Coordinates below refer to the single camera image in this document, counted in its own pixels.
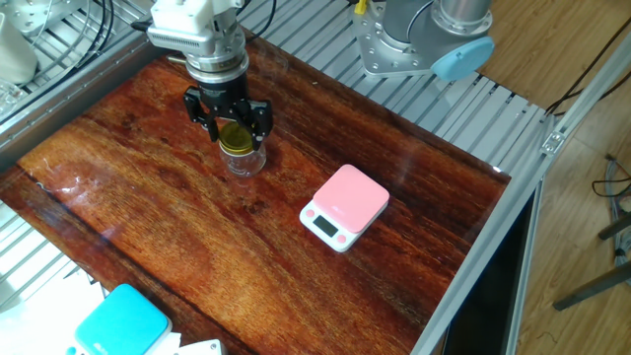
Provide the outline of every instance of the wooden tabletop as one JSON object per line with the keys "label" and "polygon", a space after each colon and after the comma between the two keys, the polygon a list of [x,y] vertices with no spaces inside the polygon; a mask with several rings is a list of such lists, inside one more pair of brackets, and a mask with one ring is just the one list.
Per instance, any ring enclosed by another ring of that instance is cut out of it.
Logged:
{"label": "wooden tabletop", "polygon": [[[408,354],[509,178],[258,39],[268,161],[227,172],[188,120],[192,84],[144,68],[1,176],[0,199],[108,289],[129,283],[184,342],[231,354]],[[342,165],[390,193],[347,252],[299,212]]]}

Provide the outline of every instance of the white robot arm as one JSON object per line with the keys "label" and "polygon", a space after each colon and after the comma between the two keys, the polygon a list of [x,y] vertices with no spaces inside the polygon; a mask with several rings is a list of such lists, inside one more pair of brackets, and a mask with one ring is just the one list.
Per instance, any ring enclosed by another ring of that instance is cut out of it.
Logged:
{"label": "white robot arm", "polygon": [[155,46],[178,50],[197,81],[183,95],[190,119],[219,138],[215,118],[236,121],[250,134],[254,150],[272,129],[270,101],[253,101],[247,89],[249,59],[237,9],[246,0],[158,0],[146,28]]}

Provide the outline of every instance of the wooden floor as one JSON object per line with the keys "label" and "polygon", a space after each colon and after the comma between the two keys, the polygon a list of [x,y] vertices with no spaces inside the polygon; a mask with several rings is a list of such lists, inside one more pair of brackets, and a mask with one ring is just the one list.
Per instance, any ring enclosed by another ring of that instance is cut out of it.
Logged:
{"label": "wooden floor", "polygon": [[[482,73],[547,107],[631,17],[631,1],[494,0],[492,12],[497,49]],[[560,313],[552,308],[613,267],[613,241],[596,237],[610,222],[607,200],[591,182],[604,178],[605,153],[631,167],[629,99],[631,83],[599,103],[545,180],[519,354],[631,354],[631,287],[618,285]]]}
{"label": "wooden floor", "polygon": [[631,17],[631,1],[493,0],[491,12],[496,51],[482,74],[547,107]]}
{"label": "wooden floor", "polygon": [[606,153],[631,167],[630,98],[627,83],[600,102],[545,179],[518,354],[631,354],[628,285],[563,312],[552,308],[613,268],[613,241],[596,236],[610,222],[608,201],[592,192],[591,182],[604,178]]}

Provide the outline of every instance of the metal plate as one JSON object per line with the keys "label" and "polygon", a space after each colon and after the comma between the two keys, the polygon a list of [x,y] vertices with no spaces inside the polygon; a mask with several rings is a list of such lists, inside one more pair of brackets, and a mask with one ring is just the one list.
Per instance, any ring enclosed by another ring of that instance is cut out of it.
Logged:
{"label": "metal plate", "polygon": [[402,43],[384,31],[386,3],[369,2],[364,15],[349,9],[353,22],[353,35],[357,38],[366,72],[380,78],[392,76],[431,74],[430,66],[423,61],[417,49]]}

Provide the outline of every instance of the pink kitchen scale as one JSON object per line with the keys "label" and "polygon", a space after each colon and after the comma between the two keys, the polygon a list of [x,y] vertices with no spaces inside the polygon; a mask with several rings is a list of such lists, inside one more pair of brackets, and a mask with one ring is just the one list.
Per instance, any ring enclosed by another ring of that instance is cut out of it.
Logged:
{"label": "pink kitchen scale", "polygon": [[315,193],[300,221],[336,251],[347,251],[386,209],[389,193],[351,165]]}

